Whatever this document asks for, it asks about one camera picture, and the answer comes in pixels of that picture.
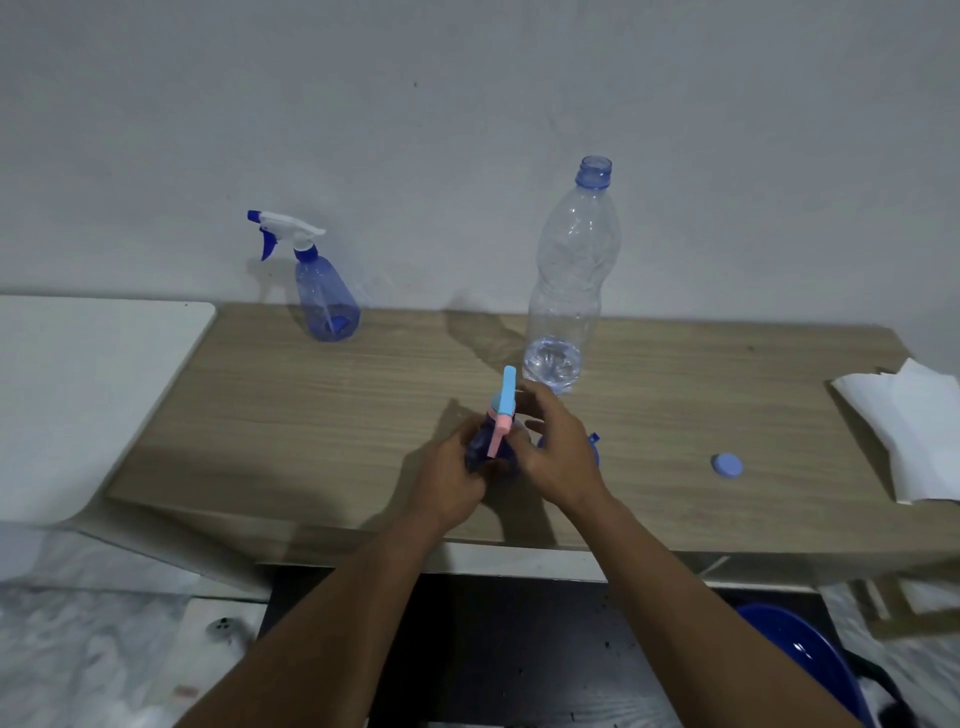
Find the blue bottle cap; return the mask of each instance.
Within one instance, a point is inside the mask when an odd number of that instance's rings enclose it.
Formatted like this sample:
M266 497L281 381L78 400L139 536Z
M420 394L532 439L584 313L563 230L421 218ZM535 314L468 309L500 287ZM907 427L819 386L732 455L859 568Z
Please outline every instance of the blue bottle cap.
M721 452L710 458L714 471L723 477L739 477L743 474L743 463L732 452Z

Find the trigger sprayer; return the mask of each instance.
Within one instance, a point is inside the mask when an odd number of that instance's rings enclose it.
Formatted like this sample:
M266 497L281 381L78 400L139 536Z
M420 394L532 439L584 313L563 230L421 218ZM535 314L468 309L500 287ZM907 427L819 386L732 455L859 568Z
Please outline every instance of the trigger sprayer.
M333 264L317 251L314 241L326 230L296 217L256 209L247 212L247 219L263 233L261 261L270 257L280 242L293 244L297 291L310 332L321 341L349 338L360 326L360 307Z

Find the wooden table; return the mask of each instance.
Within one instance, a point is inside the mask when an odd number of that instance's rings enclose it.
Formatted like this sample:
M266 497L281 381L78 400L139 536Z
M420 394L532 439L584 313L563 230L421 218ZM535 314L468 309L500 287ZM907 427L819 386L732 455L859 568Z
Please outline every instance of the wooden table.
M523 327L368 310L329 345L296 309L225 305L108 494L258 561L322 563L402 504L425 442L486 406ZM610 489L670 548L734 554L715 576L835 581L960 553L960 509L897 505L886 453L828 387L906 356L887 328L604 319L566 402L600 434ZM721 451L741 477L712 471ZM489 501L450 540L584 547L522 482Z

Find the bottle cap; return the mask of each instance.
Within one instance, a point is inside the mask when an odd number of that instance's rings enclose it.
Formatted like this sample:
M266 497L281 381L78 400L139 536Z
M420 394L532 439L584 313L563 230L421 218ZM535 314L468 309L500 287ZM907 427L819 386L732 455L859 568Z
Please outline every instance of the bottle cap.
M723 477L739 477L743 474L743 463L732 452L721 452L710 458L713 470Z
M607 189L610 186L610 172L613 162L606 157L593 155L584 157L577 172L577 184L586 189Z

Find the paper towel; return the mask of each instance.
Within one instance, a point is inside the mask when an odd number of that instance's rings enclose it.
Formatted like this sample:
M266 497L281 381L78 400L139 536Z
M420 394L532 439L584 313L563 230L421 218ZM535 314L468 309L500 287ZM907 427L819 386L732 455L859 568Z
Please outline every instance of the paper towel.
M907 359L894 375L847 375L833 386L890 451L897 502L960 500L960 384Z

